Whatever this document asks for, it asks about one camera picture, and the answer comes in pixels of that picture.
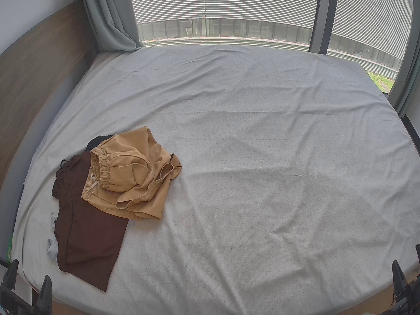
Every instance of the mattress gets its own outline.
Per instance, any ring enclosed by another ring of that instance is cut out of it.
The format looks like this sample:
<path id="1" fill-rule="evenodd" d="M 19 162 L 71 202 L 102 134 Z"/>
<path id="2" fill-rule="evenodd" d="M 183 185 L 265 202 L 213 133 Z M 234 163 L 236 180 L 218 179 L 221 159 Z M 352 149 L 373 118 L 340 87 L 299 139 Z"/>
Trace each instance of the mattress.
<path id="1" fill-rule="evenodd" d="M 127 229 L 106 293 L 45 253 L 62 159 L 150 127 L 183 169 Z M 100 55 L 35 153 L 12 254 L 91 314 L 333 314 L 417 264 L 420 158 L 356 63 L 264 47 Z"/>

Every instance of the wooden headboard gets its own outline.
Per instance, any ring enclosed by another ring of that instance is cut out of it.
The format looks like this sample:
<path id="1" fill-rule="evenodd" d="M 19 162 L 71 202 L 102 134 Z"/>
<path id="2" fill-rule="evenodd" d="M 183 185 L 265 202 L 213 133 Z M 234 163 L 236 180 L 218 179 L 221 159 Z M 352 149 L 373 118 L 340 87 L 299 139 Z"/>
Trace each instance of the wooden headboard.
<path id="1" fill-rule="evenodd" d="M 0 55 L 0 261 L 13 231 L 30 159 L 68 96 L 63 84 L 75 79 L 82 64 L 87 69 L 85 57 L 95 53 L 95 45 L 78 0 L 37 24 Z"/>

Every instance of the gray curtain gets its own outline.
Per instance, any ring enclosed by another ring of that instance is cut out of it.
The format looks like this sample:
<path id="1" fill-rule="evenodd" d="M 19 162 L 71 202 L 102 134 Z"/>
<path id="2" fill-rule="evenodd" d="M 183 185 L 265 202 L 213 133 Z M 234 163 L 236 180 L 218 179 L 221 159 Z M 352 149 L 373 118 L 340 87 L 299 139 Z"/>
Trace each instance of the gray curtain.
<path id="1" fill-rule="evenodd" d="M 100 51 L 144 47 L 137 33 L 131 0 L 83 0 Z"/>
<path id="2" fill-rule="evenodd" d="M 413 17 L 407 49 L 388 100 L 400 118 L 416 92 L 420 81 L 420 0 L 413 0 Z"/>

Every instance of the brown shorts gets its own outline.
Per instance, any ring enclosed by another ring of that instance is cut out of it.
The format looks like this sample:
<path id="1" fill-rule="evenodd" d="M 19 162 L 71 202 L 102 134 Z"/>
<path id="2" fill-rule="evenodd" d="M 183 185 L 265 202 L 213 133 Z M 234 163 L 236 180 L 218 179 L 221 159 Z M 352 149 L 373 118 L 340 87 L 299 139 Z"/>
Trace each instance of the brown shorts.
<path id="1" fill-rule="evenodd" d="M 104 213 L 81 198 L 90 163 L 90 151 L 85 151 L 62 164 L 56 174 L 52 195 L 60 205 L 54 232 L 57 264 L 106 291 L 129 220 Z"/>

